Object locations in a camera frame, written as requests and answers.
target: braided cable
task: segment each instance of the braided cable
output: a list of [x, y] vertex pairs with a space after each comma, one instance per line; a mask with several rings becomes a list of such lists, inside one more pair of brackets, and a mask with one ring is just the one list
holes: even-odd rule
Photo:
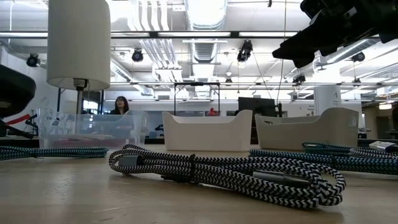
[[105, 157], [107, 151], [108, 149], [105, 147], [31, 149], [23, 147], [0, 146], [0, 161], [29, 157], [100, 158]]
[[[124, 156], [140, 156], [142, 165], [116, 165]], [[321, 164], [278, 157], [185, 156], [152, 152], [132, 144], [113, 152], [109, 157], [109, 166], [123, 174], [155, 173], [165, 176], [165, 179], [215, 185], [292, 208], [338, 205], [342, 201], [341, 192], [346, 187], [344, 177], [337, 170]], [[251, 174], [256, 170], [300, 175], [309, 180], [310, 185], [307, 188], [296, 188], [276, 184], [253, 177]], [[335, 185], [323, 179], [321, 173], [333, 176]]]
[[250, 157], [299, 159], [323, 164], [336, 170], [398, 175], [398, 153], [386, 153], [369, 147], [335, 146], [303, 142], [304, 153], [250, 150]]

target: storage bin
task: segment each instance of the storage bin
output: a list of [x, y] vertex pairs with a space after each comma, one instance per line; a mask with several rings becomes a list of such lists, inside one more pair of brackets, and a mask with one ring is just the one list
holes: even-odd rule
[[304, 141], [357, 146], [359, 113], [329, 108], [320, 116], [275, 118], [254, 116], [262, 149], [302, 150]]
[[125, 115], [63, 114], [39, 112], [40, 148], [108, 147], [143, 145], [146, 113], [128, 111]]
[[171, 151], [250, 150], [252, 111], [237, 116], [179, 117], [163, 112], [164, 138]]

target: cable connector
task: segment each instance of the cable connector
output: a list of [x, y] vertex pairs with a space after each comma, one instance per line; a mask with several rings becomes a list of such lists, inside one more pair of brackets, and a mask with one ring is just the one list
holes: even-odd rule
[[310, 182], [306, 178], [298, 175], [284, 174], [283, 172], [256, 170], [253, 172], [253, 177], [290, 187], [307, 188], [310, 186]]
[[142, 166], [144, 161], [141, 156], [122, 156], [119, 158], [119, 166]]
[[370, 144], [369, 147], [382, 152], [398, 152], [398, 145], [392, 142], [375, 141], [374, 143]]

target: desk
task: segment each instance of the desk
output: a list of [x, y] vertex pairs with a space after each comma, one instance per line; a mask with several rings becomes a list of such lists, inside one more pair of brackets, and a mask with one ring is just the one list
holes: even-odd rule
[[[163, 151], [164, 146], [146, 147]], [[397, 222], [398, 177], [343, 174], [348, 187], [340, 205], [295, 210], [216, 187], [164, 181], [155, 174], [123, 176], [109, 168], [108, 158], [0, 161], [0, 220], [29, 224]]]

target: blue braided cable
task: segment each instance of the blue braided cable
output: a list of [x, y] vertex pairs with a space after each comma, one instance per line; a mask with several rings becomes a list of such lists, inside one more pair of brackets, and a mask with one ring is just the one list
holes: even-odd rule
[[101, 158], [108, 149], [105, 147], [69, 147], [53, 149], [32, 149], [23, 147], [0, 146], [0, 161], [29, 157], [73, 157]]
[[398, 175], [398, 153], [381, 152], [369, 147], [335, 146], [303, 142], [304, 153], [250, 150], [249, 157], [298, 159], [336, 170]]

